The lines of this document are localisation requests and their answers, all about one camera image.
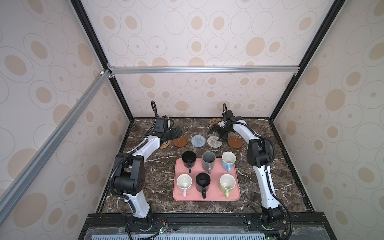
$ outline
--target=coaster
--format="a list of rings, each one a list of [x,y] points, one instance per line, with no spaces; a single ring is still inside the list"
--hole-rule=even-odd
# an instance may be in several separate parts
[[[232,136],[228,138],[228,145],[233,149],[239,149],[243,146],[243,140],[239,137]]]
[[[173,140],[172,143],[176,147],[185,147],[188,143],[188,138],[186,136],[182,136],[181,138]]]
[[[218,137],[216,136],[210,136],[207,140],[208,145],[214,148],[220,147],[223,144],[223,142],[219,142],[217,139]]]
[[[166,148],[166,147],[169,146],[169,143],[170,143],[170,141],[166,141],[166,142],[163,143],[163,145],[161,145],[159,148],[160,148],[160,149],[164,149],[164,148]]]
[[[213,124],[218,124],[219,122],[221,122],[221,119],[220,118],[212,118],[211,120],[209,120],[209,125],[213,125]]]
[[[192,145],[195,147],[202,147],[205,145],[205,137],[196,135],[191,139]]]

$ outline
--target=mug handle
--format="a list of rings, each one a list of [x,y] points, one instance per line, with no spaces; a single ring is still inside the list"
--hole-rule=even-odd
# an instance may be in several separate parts
[[[203,194],[203,199],[207,198],[207,191],[205,190],[205,187],[203,187],[203,191],[201,192]]]

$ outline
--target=mug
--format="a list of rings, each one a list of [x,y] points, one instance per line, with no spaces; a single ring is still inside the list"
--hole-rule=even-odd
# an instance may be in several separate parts
[[[231,168],[235,165],[236,162],[236,155],[233,152],[225,152],[221,158],[221,166],[223,166],[227,172],[231,172]]]
[[[186,151],[181,155],[181,159],[183,160],[184,166],[188,168],[188,171],[192,172],[192,168],[196,163],[196,153]]]
[[[220,190],[225,194],[225,198],[229,198],[229,192],[236,186],[235,178],[230,174],[224,174],[220,178]]]
[[[196,176],[196,189],[202,193],[203,199],[207,198],[207,191],[211,178],[205,172],[201,172]]]
[[[177,178],[177,186],[183,191],[183,197],[187,197],[187,191],[191,189],[192,186],[192,178],[188,174],[181,174]]]
[[[216,156],[213,152],[205,152],[203,153],[203,161],[202,161],[202,167],[205,171],[207,171],[209,174],[211,174],[212,169],[215,164]]]

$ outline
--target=green mug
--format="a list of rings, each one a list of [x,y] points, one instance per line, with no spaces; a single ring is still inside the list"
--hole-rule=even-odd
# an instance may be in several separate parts
[[[229,198],[229,192],[236,186],[235,178],[230,174],[224,174],[220,177],[219,188],[225,194],[225,198]]]

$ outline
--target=brown coaster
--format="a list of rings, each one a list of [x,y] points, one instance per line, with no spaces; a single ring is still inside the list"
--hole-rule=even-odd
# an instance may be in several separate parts
[[[221,122],[221,119],[220,118],[212,118],[211,120],[209,120],[209,125],[212,126],[213,124],[218,124],[219,122]]]
[[[173,140],[172,143],[176,147],[185,147],[188,143],[188,138],[186,136],[182,136],[181,138]]]
[[[159,148],[160,148],[160,149],[164,149],[164,148],[166,148],[166,147],[169,146],[169,143],[170,143],[170,141],[166,141],[166,142],[163,143],[163,145],[161,145]]]
[[[239,149],[243,146],[243,139],[235,136],[229,137],[228,145],[233,149]]]

